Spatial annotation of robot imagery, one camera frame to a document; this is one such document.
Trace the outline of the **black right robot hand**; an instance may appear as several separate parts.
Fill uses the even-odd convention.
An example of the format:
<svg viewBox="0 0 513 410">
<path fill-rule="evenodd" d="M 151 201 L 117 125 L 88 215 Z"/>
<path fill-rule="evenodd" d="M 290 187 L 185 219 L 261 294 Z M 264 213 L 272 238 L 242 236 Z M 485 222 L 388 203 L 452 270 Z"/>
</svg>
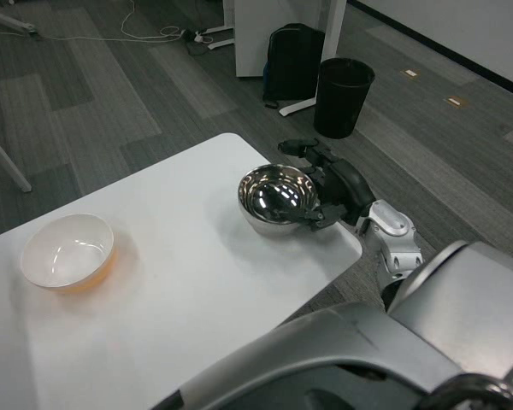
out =
<svg viewBox="0 0 513 410">
<path fill-rule="evenodd" d="M 336 156 L 317 139 L 290 139 L 278 144 L 285 155 L 305 159 L 310 166 L 301 170 L 315 186 L 318 203 L 293 210 L 281 210 L 290 222 L 317 231 L 344 221 L 354 226 L 376 201 L 367 180 L 347 160 Z"/>
</svg>

